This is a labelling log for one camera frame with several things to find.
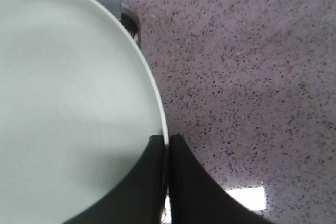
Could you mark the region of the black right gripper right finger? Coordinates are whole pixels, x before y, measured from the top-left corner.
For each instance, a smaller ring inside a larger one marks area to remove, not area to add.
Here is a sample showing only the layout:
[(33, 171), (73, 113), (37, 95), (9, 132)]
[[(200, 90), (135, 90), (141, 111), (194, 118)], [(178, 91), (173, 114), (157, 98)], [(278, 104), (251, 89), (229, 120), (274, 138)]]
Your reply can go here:
[(181, 135), (169, 139), (169, 196), (173, 223), (270, 223), (227, 194)]

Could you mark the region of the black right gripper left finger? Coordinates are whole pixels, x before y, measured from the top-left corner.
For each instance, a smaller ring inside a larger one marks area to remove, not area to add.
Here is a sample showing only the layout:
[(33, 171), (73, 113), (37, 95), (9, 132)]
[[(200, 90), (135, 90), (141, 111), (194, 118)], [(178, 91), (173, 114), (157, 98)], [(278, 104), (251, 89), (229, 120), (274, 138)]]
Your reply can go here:
[(164, 137), (150, 136), (125, 178), (66, 223), (161, 223), (167, 192), (165, 154)]

